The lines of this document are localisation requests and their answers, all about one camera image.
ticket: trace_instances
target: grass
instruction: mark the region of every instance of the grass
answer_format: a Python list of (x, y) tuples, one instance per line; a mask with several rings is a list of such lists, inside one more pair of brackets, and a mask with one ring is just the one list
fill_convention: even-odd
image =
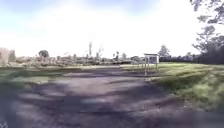
[(81, 68), (0, 68), (0, 94), (48, 83), (54, 78)]
[(159, 77), (152, 80), (165, 90), (204, 109), (217, 109), (223, 105), (224, 66), (161, 63), (158, 69)]

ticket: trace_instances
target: paved path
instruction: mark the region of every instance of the paved path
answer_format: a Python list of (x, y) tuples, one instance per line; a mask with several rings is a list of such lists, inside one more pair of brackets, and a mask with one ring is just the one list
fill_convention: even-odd
[(0, 106), (4, 115), (0, 117), (0, 123), (3, 118), (9, 128), (224, 126), (223, 118), (192, 109), (142, 77), (119, 68), (66, 74), (51, 83), (7, 98), (8, 102)]

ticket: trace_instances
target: white sky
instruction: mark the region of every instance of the white sky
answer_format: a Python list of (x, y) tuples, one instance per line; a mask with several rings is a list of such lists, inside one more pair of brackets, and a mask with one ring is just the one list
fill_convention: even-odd
[(0, 29), (0, 46), (17, 56), (35, 56), (46, 49), (51, 56), (68, 52), (93, 55), (103, 44), (103, 56), (125, 52), (128, 56), (157, 53), (165, 44), (174, 56), (196, 52), (192, 48), (198, 20), (189, 1), (160, 0), (153, 10), (131, 15), (122, 6), (91, 8), (79, 0), (61, 1), (18, 21), (18, 28)]

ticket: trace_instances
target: roof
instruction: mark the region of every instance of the roof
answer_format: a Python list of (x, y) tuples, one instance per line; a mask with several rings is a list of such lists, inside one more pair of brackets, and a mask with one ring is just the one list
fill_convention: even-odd
[(159, 54), (149, 54), (149, 53), (145, 53), (144, 55), (159, 56)]

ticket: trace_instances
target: sky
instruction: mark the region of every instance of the sky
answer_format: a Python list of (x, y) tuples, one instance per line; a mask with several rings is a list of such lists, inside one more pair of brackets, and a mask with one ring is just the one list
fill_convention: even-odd
[(198, 20), (182, 0), (0, 0), (0, 47), (17, 56), (85, 56), (116, 51), (128, 56), (157, 53), (166, 45), (171, 55), (197, 53)]

